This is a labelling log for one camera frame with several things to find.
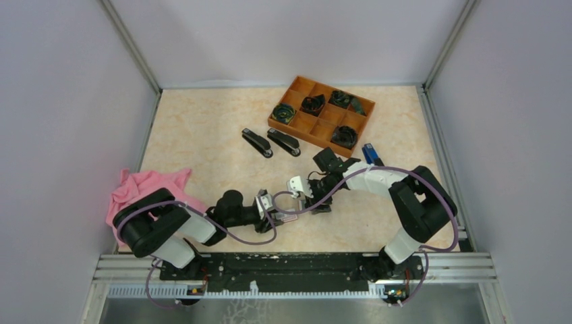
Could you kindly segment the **red white staple box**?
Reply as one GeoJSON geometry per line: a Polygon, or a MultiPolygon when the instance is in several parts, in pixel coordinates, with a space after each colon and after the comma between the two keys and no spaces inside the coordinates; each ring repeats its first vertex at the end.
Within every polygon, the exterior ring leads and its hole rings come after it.
{"type": "Polygon", "coordinates": [[[277,225],[281,225],[284,223],[289,223],[289,222],[298,220],[298,215],[288,215],[288,214],[276,212],[273,215],[273,219],[277,225]]]}

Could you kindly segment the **black stapler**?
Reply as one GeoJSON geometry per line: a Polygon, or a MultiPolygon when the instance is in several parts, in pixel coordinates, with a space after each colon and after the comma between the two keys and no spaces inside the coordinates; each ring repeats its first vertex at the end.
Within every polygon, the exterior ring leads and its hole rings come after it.
{"type": "Polygon", "coordinates": [[[241,136],[263,157],[270,159],[273,156],[271,145],[264,137],[257,135],[257,133],[251,131],[248,128],[244,128],[241,131],[241,136]]]}
{"type": "Polygon", "coordinates": [[[275,144],[277,144],[279,147],[281,147],[284,151],[286,151],[287,153],[289,153],[291,156],[293,157],[298,157],[301,154],[300,148],[299,148],[299,141],[298,139],[280,132],[274,128],[270,128],[267,131],[267,138],[270,139],[271,141],[273,141],[275,144]]]}

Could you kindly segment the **blue stapler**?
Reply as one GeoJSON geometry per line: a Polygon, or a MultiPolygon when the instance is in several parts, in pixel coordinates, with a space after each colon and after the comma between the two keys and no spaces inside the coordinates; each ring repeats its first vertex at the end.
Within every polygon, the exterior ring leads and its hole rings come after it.
{"type": "Polygon", "coordinates": [[[364,155],[365,162],[368,165],[380,166],[380,167],[384,166],[384,162],[378,156],[378,153],[375,151],[371,143],[366,143],[362,147],[362,153],[364,155]]]}

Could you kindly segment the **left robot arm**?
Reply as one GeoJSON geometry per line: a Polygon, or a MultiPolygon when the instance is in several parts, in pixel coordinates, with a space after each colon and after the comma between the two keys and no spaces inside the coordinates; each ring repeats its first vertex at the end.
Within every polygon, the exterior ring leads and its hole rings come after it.
{"type": "Polygon", "coordinates": [[[228,190],[215,206],[202,212],[160,188],[120,210],[111,224],[119,241],[135,257],[156,257],[175,266],[184,278],[194,279],[201,273],[202,261],[187,239],[213,246],[228,236],[230,227],[253,225],[259,234],[273,230],[286,216],[270,199],[270,194],[261,190],[254,202],[245,206],[240,192],[228,190]]]}

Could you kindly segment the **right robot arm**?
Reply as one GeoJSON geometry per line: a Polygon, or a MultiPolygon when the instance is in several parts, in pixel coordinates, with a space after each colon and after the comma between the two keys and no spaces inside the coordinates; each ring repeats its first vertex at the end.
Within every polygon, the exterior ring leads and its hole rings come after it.
{"type": "Polygon", "coordinates": [[[340,189],[364,191],[393,202],[401,229],[380,251],[380,270],[388,278],[399,277],[406,269],[406,259],[457,215],[456,204],[425,166],[408,171],[353,157],[343,160],[331,148],[323,149],[313,160],[322,178],[303,179],[296,190],[306,197],[307,208],[329,206],[340,189]]]}

